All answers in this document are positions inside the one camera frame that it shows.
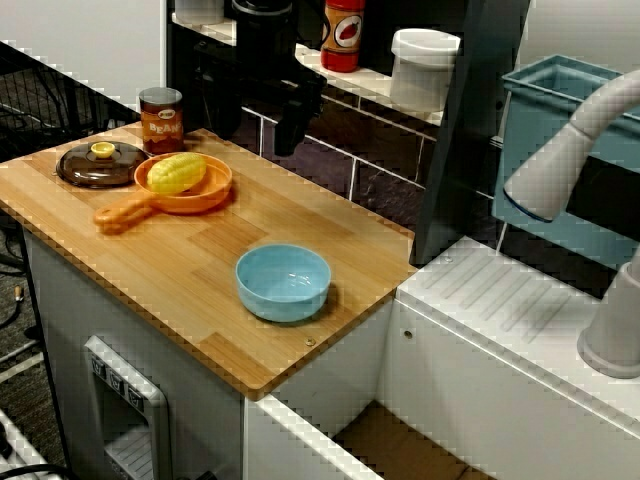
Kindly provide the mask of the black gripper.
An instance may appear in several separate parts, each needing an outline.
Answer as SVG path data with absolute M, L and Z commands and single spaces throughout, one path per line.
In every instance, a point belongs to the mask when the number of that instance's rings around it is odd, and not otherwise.
M 300 72 L 296 78 L 281 79 L 277 85 L 276 102 L 281 106 L 298 102 L 302 108 L 287 107 L 274 131 L 274 153 L 292 155 L 303 140 L 307 119 L 319 118 L 323 111 L 322 94 L 327 79 L 311 70 Z

